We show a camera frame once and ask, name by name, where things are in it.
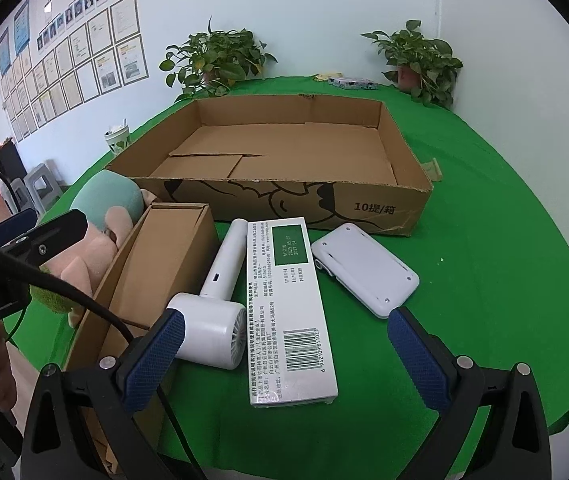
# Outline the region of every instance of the stuffed toy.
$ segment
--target stuffed toy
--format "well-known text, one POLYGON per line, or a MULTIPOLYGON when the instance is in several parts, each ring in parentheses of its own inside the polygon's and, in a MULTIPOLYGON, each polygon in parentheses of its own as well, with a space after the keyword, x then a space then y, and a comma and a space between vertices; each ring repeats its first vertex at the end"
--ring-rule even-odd
MULTIPOLYGON (((71 203, 71 209, 87 216, 87 234, 40 269, 93 297, 133 225, 155 198, 125 176, 109 170, 95 174, 71 203)), ((48 290, 32 286, 31 295, 54 312, 68 313, 72 328, 84 316, 83 307, 48 290)))

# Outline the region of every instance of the green table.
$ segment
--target green table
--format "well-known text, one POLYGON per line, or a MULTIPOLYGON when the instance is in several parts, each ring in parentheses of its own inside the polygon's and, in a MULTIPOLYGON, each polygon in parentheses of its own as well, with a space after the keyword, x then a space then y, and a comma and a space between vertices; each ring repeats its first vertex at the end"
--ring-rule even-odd
MULTIPOLYGON (((428 332, 486 367, 527 362, 548 424, 569 411, 569 248, 516 172, 464 121, 415 104, 394 88, 346 91, 310 78, 239 84, 236 94, 330 93, 385 102, 420 160, 436 157, 444 174, 414 234, 377 237, 420 276, 407 301, 428 332)), ((139 137, 174 105, 133 133, 139 137)), ((47 214, 69 208, 105 155, 47 214)), ((219 224, 220 234, 226 226, 219 224)), ((311 241, 323 232, 311 231, 311 241)), ((418 449, 436 413, 427 410, 386 336, 386 325, 338 283, 319 274, 338 398, 331 404, 252 408, 246 365, 227 371, 180 362, 170 400, 204 466, 277 480, 393 479, 418 449)), ((244 279, 235 299, 244 303, 244 279)), ((72 341, 66 316, 34 302, 16 343, 36 366, 61 363, 72 341)), ((483 409, 453 470, 477 443, 483 409)), ((160 450, 184 459, 165 424, 160 450)))

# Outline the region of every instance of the cardboard box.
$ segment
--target cardboard box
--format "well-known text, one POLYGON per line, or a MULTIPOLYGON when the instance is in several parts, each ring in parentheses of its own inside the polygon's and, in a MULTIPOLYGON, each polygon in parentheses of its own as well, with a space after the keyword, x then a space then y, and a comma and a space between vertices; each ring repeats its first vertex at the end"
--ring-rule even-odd
POLYGON ((108 168, 161 200, 208 203, 216 220, 380 234, 410 234, 433 190, 381 102, 328 95, 198 100, 108 168))
POLYGON ((332 402, 338 384, 305 219, 250 223, 247 261, 251 404, 332 402))
MULTIPOLYGON (((208 205, 153 203, 133 227, 107 270, 94 299, 124 320, 133 335, 144 335, 178 292, 198 294, 218 250, 208 205)), ((76 333, 65 370, 93 366, 107 355, 120 356, 127 343, 97 315, 87 312, 76 333)), ((165 377, 170 388, 175 366, 165 377)), ((111 471, 117 461, 93 410, 85 419, 101 459, 111 471)), ((138 427, 158 445, 164 411, 157 396, 135 415, 138 427)))

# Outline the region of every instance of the potted plant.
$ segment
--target potted plant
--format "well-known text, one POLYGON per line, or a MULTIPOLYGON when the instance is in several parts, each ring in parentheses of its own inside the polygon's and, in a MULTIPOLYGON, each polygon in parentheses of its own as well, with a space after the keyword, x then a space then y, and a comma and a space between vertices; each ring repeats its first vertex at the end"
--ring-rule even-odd
POLYGON ((169 87, 176 79, 184 85, 176 102, 193 98, 199 90, 205 90, 209 97, 223 96, 249 73, 262 75, 268 60, 277 62, 264 52, 265 47, 266 43, 255 41, 250 30, 211 30, 209 20, 207 32, 190 34, 180 46, 169 45, 160 69, 170 72, 169 87))
POLYGON ((406 27, 391 36, 381 30, 362 34, 377 44, 378 54, 385 52, 387 65, 396 70, 383 72, 404 92, 410 92, 414 100, 425 105, 437 104, 450 108, 453 104, 453 88, 462 62, 453 57, 451 46, 443 40, 428 40, 418 30, 420 20, 408 20, 406 27))

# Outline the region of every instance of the blue poster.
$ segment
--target blue poster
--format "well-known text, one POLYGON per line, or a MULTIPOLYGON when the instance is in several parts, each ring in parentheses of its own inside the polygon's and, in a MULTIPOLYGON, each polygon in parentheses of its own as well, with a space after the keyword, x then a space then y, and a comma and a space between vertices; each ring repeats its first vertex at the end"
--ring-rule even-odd
POLYGON ((8 27, 0 37, 0 73, 5 75, 11 66, 11 54, 8 50, 8 27))
POLYGON ((24 50, 29 43, 29 0, 26 0, 16 13, 13 21, 14 44, 16 46, 16 57, 24 50))

